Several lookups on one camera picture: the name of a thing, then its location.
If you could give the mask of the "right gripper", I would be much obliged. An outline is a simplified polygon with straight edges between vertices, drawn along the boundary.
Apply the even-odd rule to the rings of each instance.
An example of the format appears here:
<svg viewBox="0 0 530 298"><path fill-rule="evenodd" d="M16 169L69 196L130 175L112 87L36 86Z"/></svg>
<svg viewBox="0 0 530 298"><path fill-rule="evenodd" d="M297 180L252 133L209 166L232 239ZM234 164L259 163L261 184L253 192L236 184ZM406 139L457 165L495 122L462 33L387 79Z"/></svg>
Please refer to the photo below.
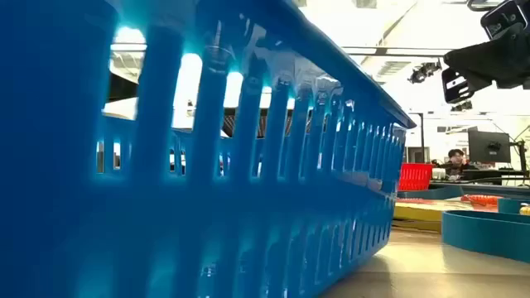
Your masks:
<svg viewBox="0 0 530 298"><path fill-rule="evenodd" d="M530 89L530 0L466 0L472 12L482 12L480 25L488 41L451 50L441 79L447 103L470 99L475 92L495 84L499 89Z"/></svg>

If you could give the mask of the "blue plastic basket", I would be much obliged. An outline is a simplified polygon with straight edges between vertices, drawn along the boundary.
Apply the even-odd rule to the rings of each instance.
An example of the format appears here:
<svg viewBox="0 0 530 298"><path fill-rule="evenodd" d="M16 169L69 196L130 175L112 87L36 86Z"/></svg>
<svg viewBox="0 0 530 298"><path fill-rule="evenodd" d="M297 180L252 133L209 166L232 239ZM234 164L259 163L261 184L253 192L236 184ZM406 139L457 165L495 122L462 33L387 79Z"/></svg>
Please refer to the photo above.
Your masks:
<svg viewBox="0 0 530 298"><path fill-rule="evenodd" d="M0 298L309 298L413 121L290 0L0 0Z"/></svg>

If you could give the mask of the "black computer monitor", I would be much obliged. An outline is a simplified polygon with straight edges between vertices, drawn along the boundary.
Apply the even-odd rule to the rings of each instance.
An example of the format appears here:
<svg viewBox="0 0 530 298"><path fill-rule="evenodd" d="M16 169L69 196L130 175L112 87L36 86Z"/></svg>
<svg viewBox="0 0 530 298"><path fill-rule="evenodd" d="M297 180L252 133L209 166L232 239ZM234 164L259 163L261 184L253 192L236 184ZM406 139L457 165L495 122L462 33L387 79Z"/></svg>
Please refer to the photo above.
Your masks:
<svg viewBox="0 0 530 298"><path fill-rule="evenodd" d="M469 131L468 143L471 162L511 162L511 142L507 133Z"/></svg>

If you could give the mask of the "black vertical pole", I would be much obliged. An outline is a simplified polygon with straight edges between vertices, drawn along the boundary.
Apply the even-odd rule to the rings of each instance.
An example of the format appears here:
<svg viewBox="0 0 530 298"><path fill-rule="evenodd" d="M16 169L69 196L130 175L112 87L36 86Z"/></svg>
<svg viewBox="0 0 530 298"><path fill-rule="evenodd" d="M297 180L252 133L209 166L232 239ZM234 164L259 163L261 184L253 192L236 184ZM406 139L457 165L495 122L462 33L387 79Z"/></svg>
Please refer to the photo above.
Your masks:
<svg viewBox="0 0 530 298"><path fill-rule="evenodd" d="M426 158L425 158L424 113L419 113L418 116L420 118L421 159L422 159L422 163L425 163Z"/></svg>

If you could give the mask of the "person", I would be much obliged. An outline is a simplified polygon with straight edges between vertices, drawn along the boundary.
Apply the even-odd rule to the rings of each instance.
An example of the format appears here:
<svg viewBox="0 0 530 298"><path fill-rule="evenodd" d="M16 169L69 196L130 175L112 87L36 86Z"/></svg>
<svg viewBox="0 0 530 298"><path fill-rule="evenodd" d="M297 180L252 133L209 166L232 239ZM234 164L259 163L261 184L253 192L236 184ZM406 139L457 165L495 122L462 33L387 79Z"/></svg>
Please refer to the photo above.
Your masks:
<svg viewBox="0 0 530 298"><path fill-rule="evenodd" d="M449 161L444 165L446 175L449 180L468 180L467 170L477 170L465 159L465 154L461 149L451 149L448 151Z"/></svg>

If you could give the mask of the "black desktop device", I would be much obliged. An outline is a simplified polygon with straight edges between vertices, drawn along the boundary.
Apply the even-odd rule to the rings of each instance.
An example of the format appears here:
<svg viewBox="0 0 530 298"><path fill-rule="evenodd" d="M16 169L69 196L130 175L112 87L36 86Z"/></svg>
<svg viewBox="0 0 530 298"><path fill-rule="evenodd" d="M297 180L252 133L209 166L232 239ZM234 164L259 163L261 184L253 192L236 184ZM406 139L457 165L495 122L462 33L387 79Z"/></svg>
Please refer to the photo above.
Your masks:
<svg viewBox="0 0 530 298"><path fill-rule="evenodd" d="M502 173L497 170L463 170L461 179L479 184L502 185Z"/></svg>

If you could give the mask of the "red plastic basket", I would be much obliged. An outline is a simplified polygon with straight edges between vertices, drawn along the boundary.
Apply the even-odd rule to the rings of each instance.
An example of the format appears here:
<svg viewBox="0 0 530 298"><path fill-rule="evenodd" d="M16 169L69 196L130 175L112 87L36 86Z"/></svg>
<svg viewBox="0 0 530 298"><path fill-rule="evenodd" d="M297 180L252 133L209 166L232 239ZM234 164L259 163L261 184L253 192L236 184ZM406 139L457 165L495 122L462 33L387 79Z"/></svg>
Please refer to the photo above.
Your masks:
<svg viewBox="0 0 530 298"><path fill-rule="evenodd" d="M400 191L427 190L432 176L432 164L403 163L398 189Z"/></svg>

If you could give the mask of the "blue rubber band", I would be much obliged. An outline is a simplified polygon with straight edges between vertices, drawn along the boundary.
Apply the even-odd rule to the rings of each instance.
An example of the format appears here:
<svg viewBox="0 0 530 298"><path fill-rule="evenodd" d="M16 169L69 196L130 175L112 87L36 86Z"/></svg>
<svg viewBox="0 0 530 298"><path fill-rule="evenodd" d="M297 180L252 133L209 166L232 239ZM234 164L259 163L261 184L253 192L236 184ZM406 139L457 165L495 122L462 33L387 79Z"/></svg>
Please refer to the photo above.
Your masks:
<svg viewBox="0 0 530 298"><path fill-rule="evenodd" d="M530 263L530 216L446 211L441 216L441 237L456 248Z"/></svg>

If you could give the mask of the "black aluminium table frame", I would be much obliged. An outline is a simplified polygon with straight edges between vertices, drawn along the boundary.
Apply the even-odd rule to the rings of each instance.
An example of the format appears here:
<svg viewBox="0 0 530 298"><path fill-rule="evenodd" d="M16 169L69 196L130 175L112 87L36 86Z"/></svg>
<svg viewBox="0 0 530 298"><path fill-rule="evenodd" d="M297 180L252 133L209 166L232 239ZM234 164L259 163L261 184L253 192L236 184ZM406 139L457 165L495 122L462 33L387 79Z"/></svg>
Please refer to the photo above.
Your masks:
<svg viewBox="0 0 530 298"><path fill-rule="evenodd" d="M475 180L431 180L430 187L443 185L492 185L507 187L523 187L530 189L530 179L524 177L501 176L492 178L480 178Z"/></svg>

